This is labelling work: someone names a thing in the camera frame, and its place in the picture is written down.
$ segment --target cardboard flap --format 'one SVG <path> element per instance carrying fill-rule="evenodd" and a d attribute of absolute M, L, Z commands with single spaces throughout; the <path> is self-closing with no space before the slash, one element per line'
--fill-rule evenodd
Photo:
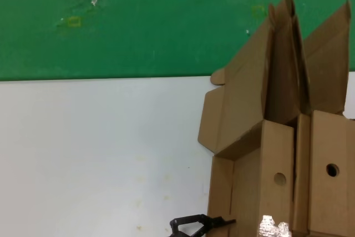
<path fill-rule="evenodd" d="M 270 63 L 265 118 L 286 124 L 296 119 L 301 112 L 297 56 L 301 49 L 295 42 L 293 31 L 299 30 L 293 20 L 293 0 L 282 0 L 275 9 L 276 26 Z"/>
<path fill-rule="evenodd" d="M 201 116 L 198 141 L 214 153 L 217 152 L 223 96 L 224 87 L 207 92 Z"/>
<path fill-rule="evenodd" d="M 218 151 L 264 119 L 273 25 L 266 19 L 225 68 Z"/>
<path fill-rule="evenodd" d="M 344 111 L 349 73 L 350 2 L 324 21 L 304 41 L 312 110 Z"/>
<path fill-rule="evenodd" d="M 264 119 L 274 16 L 270 5 L 269 16 L 249 41 L 211 76 L 213 84 L 225 85 L 206 94 L 198 140 L 214 153 L 233 145 Z"/>

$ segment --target cardboard edge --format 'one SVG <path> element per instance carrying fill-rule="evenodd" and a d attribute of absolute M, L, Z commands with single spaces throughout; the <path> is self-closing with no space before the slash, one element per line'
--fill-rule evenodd
<path fill-rule="evenodd" d="M 300 114 L 296 137 L 296 179 L 292 230 L 298 236 L 308 234 L 308 195 L 310 185 L 311 118 Z"/>
<path fill-rule="evenodd" d="M 212 158 L 210 194 L 207 215 L 222 216 L 225 220 L 230 215 L 234 162 L 214 156 Z M 229 227 L 221 227 L 206 234 L 207 237 L 228 237 Z"/>
<path fill-rule="evenodd" d="M 242 156 L 260 147 L 262 123 L 264 120 L 255 124 L 247 130 L 241 137 L 235 140 L 229 147 L 220 150 L 216 155 L 220 158 L 237 160 Z"/>
<path fill-rule="evenodd" d="M 199 136 L 197 140 L 213 153 L 217 152 L 217 141 L 222 113 L 224 87 L 216 88 L 205 95 Z"/>

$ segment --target green wall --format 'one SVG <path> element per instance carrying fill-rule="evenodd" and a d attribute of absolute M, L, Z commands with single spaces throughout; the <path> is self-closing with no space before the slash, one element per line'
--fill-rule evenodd
<path fill-rule="evenodd" d="M 0 80 L 208 75 L 279 0 L 91 1 L 1 0 Z M 345 2 L 295 1 L 304 37 Z"/>

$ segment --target box compartment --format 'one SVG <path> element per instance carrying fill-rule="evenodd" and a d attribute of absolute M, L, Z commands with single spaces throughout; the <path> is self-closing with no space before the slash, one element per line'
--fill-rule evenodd
<path fill-rule="evenodd" d="M 259 142 L 244 142 L 246 154 L 213 158 L 208 215 L 234 218 L 237 224 L 209 237 L 256 236 L 263 215 L 291 222 L 293 128 L 264 120 L 249 135 L 247 140 Z"/>

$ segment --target open cardboard box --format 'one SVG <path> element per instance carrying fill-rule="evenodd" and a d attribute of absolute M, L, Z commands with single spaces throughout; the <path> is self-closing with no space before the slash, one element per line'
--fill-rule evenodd
<path fill-rule="evenodd" d="M 310 118 L 301 113 L 343 112 L 349 24 L 347 2 L 304 41 L 303 49 L 293 0 L 282 0 L 276 9 L 270 5 L 260 28 L 211 76 L 222 86 L 206 94 L 199 132 L 199 142 L 215 153 L 208 214 L 233 217 L 237 225 L 210 236 L 256 236 L 263 215 L 290 223 L 295 235 L 313 231 L 308 196 L 315 129 L 310 132 Z M 294 126 L 297 134 L 282 124 Z M 322 199 L 316 192 L 313 197 Z"/>

